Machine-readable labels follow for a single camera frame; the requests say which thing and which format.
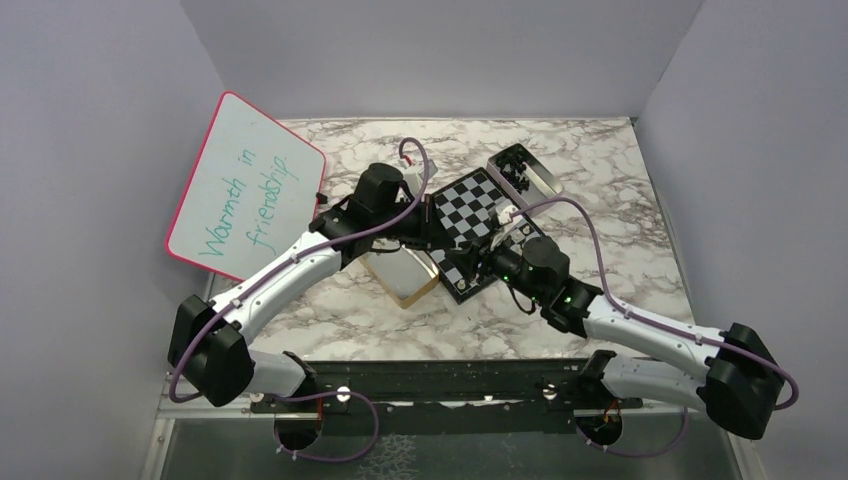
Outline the pile of black pieces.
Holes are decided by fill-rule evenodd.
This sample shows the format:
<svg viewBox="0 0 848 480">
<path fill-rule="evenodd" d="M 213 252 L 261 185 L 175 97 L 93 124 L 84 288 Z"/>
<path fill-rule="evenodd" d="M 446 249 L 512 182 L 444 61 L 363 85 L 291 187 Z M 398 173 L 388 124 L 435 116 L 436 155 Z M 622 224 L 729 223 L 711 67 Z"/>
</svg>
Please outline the pile of black pieces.
<svg viewBox="0 0 848 480">
<path fill-rule="evenodd" d="M 519 194 L 529 190 L 531 180 L 527 172 L 532 171 L 537 159 L 521 144 L 512 145 L 493 157 L 500 175 Z"/>
</svg>

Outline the black metal base rail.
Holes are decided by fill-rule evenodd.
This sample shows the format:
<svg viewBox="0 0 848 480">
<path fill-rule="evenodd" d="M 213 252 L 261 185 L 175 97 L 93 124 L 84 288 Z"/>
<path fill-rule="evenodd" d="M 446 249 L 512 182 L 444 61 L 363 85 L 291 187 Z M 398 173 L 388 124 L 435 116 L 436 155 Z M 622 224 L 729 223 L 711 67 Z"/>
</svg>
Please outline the black metal base rail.
<svg viewBox="0 0 848 480">
<path fill-rule="evenodd" d="M 661 363 L 600 350 L 586 359 L 324 361 L 289 399 L 268 388 L 221 404 L 167 404 L 179 419 L 268 420 L 286 443 L 320 437 L 582 431 L 614 442 L 625 414 L 651 404 L 703 413 L 736 435 L 750 430 L 727 395 Z"/>
</svg>

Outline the silver white tin tray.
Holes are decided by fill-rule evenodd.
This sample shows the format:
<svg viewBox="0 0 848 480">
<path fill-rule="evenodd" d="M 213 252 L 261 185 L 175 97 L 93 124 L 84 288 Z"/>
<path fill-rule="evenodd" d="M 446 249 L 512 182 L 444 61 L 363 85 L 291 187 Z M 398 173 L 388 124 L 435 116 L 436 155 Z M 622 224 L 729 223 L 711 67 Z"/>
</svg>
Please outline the silver white tin tray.
<svg viewBox="0 0 848 480">
<path fill-rule="evenodd" d="M 561 182 L 522 144 L 489 157 L 485 170 L 519 209 L 563 192 Z"/>
</svg>

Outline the white board pink rim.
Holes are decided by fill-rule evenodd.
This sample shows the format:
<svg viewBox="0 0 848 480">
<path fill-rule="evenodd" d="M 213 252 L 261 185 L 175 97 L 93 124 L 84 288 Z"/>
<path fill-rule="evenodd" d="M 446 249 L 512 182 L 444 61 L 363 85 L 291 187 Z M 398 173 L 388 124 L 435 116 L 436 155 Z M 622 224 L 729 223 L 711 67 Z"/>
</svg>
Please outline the white board pink rim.
<svg viewBox="0 0 848 480">
<path fill-rule="evenodd" d="M 244 280 L 284 253 L 318 205 L 325 154 L 226 91 L 171 222 L 173 257 Z"/>
</svg>

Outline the black white chess board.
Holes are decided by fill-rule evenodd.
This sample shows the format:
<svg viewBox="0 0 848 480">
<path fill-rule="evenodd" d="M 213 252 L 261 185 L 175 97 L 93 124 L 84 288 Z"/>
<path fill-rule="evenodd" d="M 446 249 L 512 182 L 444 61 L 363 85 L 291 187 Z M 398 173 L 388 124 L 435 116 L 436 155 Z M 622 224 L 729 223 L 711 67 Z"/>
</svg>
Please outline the black white chess board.
<svg viewBox="0 0 848 480">
<path fill-rule="evenodd" d="M 490 229 L 484 221 L 489 215 L 499 206 L 514 204 L 483 168 L 477 168 L 451 182 L 431 197 L 436 203 L 438 218 L 458 243 L 488 233 Z M 439 270 L 441 284 L 458 305 L 498 281 L 497 278 L 488 277 L 470 288 L 469 281 L 460 275 L 444 250 L 435 250 L 428 255 Z"/>
</svg>

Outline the gold tin tray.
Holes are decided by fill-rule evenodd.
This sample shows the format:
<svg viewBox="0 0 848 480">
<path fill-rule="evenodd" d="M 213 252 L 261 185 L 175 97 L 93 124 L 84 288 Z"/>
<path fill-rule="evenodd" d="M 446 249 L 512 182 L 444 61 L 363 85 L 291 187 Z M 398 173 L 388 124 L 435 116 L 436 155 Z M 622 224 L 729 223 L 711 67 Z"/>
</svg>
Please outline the gold tin tray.
<svg viewBox="0 0 848 480">
<path fill-rule="evenodd" d="M 439 270 L 425 253 L 401 248 L 367 253 L 359 261 L 401 309 L 408 309 L 439 283 Z"/>
</svg>

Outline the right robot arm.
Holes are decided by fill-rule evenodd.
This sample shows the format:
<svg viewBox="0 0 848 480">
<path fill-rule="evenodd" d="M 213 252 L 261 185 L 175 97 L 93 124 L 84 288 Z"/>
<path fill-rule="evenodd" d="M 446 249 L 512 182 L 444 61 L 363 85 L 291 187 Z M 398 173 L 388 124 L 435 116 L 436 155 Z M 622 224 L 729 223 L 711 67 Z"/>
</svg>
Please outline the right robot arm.
<svg viewBox="0 0 848 480">
<path fill-rule="evenodd" d="M 702 411 L 718 426 L 763 438 L 785 380 L 759 334 L 734 323 L 726 330 L 649 317 L 575 278 L 570 258 L 547 236 L 521 251 L 474 244 L 449 259 L 467 279 L 496 277 L 531 299 L 562 333 L 609 341 L 645 354 L 612 356 L 577 380 L 579 398 L 600 407 L 613 397 L 656 399 Z"/>
</svg>

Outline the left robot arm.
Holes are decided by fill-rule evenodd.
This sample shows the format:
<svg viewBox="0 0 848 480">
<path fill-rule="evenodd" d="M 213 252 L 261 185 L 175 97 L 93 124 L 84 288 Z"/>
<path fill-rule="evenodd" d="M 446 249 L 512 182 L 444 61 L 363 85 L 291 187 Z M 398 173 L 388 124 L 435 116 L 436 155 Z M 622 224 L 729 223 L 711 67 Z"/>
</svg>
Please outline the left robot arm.
<svg viewBox="0 0 848 480">
<path fill-rule="evenodd" d="M 373 163 L 354 192 L 310 222 L 284 253 L 252 277 L 210 300 L 192 295 L 178 307 L 167 360 L 168 396 L 175 403 L 202 397 L 215 407 L 243 393 L 276 394 L 290 410 L 313 401 L 313 369 L 296 354 L 254 353 L 250 346 L 284 307 L 324 279 L 369 254 L 378 242 L 431 252 L 454 240 L 437 219 L 426 188 L 427 160 L 400 170 Z"/>
</svg>

